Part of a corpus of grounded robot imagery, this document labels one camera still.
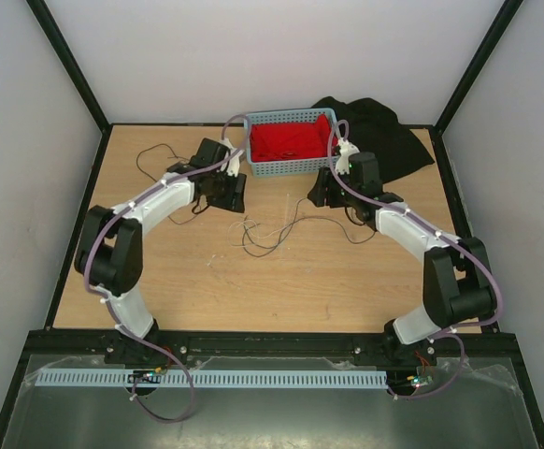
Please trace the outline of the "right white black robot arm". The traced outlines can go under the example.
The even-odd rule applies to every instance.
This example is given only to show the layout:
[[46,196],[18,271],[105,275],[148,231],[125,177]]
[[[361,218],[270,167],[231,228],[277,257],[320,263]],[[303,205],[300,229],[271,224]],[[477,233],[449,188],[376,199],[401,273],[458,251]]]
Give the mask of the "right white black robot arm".
[[486,248],[476,238],[446,233],[384,190],[371,152],[341,156],[321,167],[308,193],[316,207],[352,209],[357,220],[398,243],[422,265],[422,304],[387,322],[381,351],[391,363],[410,358],[423,340],[469,319],[488,319],[498,310]]

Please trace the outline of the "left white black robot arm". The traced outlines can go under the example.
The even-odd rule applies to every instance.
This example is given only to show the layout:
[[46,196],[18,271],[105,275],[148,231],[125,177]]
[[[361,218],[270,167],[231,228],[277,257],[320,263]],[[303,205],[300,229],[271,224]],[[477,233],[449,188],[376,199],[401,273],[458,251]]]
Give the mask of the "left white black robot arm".
[[74,268],[82,275],[86,292],[100,297],[115,329],[128,337],[126,351],[136,361],[152,361],[160,349],[159,339],[150,333],[156,320],[139,287],[144,238],[173,212],[200,199],[209,207],[242,213],[243,153],[227,138],[205,138],[188,162],[171,166],[144,192],[114,207],[87,211]]

